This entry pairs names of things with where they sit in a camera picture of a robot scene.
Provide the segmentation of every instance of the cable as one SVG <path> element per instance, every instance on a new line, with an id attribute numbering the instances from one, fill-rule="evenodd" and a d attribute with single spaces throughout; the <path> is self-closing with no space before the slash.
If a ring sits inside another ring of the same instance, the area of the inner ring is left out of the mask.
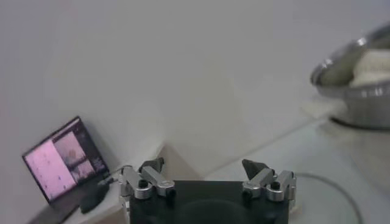
<path id="1" fill-rule="evenodd" d="M 295 173 L 298 177 L 304 177 L 304 178 L 312 178 L 312 179 L 316 179 L 316 180 L 319 180 L 333 188 L 335 188 L 336 190 L 338 190 L 341 194 L 343 194 L 343 196 L 345 196 L 345 198 L 347 199 L 347 201 L 349 202 L 349 204 L 352 206 L 353 208 L 353 211 L 355 212 L 357 218 L 358 218 L 358 224 L 364 224 L 364 219 L 363 219 L 363 215 L 361 214 L 361 211 L 360 211 L 360 208 L 358 206 L 358 203 L 353 199 L 353 197 L 344 189 L 342 188 L 338 183 L 334 182 L 333 180 L 331 179 L 328 179 L 326 177 L 322 177 L 322 176 L 319 176 L 319 175 L 315 175 L 315 174 L 312 174 L 312 173 Z"/>
<path id="2" fill-rule="evenodd" d="M 116 169 L 116 170 L 110 172 L 110 173 L 108 174 L 108 176 L 105 177 L 105 178 L 104 178 L 103 180 L 101 180 L 100 182 L 98 182 L 98 184 L 99 184 L 99 185 L 103 185 L 103 184 L 112 184 L 112 183 L 117 182 L 118 179 L 117 179 L 117 178 L 116 178 L 116 179 L 112 178 L 112 175 L 118 173 L 119 171 L 121 171 L 121 170 L 122 170 L 123 168 L 125 168 L 125 167 L 133 167 L 133 166 L 131 166 L 131 165 L 123 165 L 123 166 L 121 166 L 120 168 L 118 168 L 118 169 Z"/>
<path id="3" fill-rule="evenodd" d="M 133 166 L 131 166 L 131 165 L 123 165 L 121 168 L 118 168 L 118 169 L 116 169 L 116 170 L 110 172 L 108 176 L 110 177 L 110 176 L 112 176 L 113 174 L 116 174 L 118 171 L 121 171 L 121 170 L 122 170 L 123 168 L 125 168 L 125 167 L 130 167 L 130 168 L 132 168 Z"/>

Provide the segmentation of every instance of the black cable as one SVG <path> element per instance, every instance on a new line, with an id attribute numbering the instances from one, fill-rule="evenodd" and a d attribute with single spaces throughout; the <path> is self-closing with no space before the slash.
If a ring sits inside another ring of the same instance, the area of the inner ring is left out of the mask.
<path id="1" fill-rule="evenodd" d="M 344 189 L 342 188 L 338 183 L 334 182 L 333 180 L 331 179 L 328 179 L 326 177 L 322 177 L 322 176 L 319 176 L 319 175 L 315 175 L 315 174 L 312 174 L 312 173 L 295 173 L 298 177 L 304 177 L 304 178 L 312 178 L 312 179 L 316 179 L 316 180 L 319 180 L 333 188 L 335 188 L 336 190 L 338 190 L 341 194 L 343 194 L 343 196 L 345 196 L 345 198 L 347 199 L 347 201 L 349 202 L 349 204 L 352 206 L 353 208 L 353 211 L 355 212 L 356 214 L 356 217 L 358 218 L 358 224 L 363 224 L 364 223 L 364 219 L 363 219 L 363 215 L 361 214 L 361 211 L 360 211 L 360 208 L 358 206 L 358 203 L 353 199 L 353 197 Z"/>

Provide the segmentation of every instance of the pink screen display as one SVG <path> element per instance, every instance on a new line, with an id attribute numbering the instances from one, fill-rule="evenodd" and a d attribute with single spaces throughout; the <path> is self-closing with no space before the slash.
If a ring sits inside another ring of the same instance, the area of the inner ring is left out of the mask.
<path id="1" fill-rule="evenodd" d="M 76 185 L 51 140 L 28 154 L 26 161 L 50 200 Z"/>
<path id="2" fill-rule="evenodd" d="M 90 161 L 72 131 L 56 142 L 50 139 L 39 145 L 25 156 L 25 160 L 49 200 L 94 174 Z"/>

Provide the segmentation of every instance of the laptop screen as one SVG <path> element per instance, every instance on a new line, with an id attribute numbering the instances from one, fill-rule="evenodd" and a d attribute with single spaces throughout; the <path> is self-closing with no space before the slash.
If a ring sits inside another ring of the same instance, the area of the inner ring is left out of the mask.
<path id="1" fill-rule="evenodd" d="M 79 117 L 23 155 L 50 202 L 98 173 L 108 172 Z"/>

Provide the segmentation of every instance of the silver metal bracket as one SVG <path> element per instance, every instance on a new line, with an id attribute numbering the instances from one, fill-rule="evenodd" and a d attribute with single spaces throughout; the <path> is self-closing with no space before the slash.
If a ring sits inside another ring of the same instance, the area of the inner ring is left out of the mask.
<path id="1" fill-rule="evenodd" d="M 268 168 L 263 169 L 251 180 L 243 182 L 243 196 L 247 200 L 260 197 L 261 188 L 272 183 L 273 180 L 274 171 Z"/>
<path id="2" fill-rule="evenodd" d="M 148 180 L 156 187 L 157 194 L 162 197 L 174 197 L 176 194 L 175 182 L 165 179 L 163 175 L 158 173 L 151 166 L 143 167 L 141 176 Z"/>
<path id="3" fill-rule="evenodd" d="M 270 184 L 266 186 L 267 198 L 270 201 L 283 201 L 284 199 L 293 202 L 296 196 L 297 178 L 291 171 L 284 170 Z"/>
<path id="4" fill-rule="evenodd" d="M 130 185 L 135 198 L 143 200 L 148 199 L 152 196 L 153 186 L 146 180 L 142 179 L 139 173 L 133 170 L 132 167 L 123 167 L 122 178 L 122 184 L 124 184 L 125 186 L 127 184 Z"/>

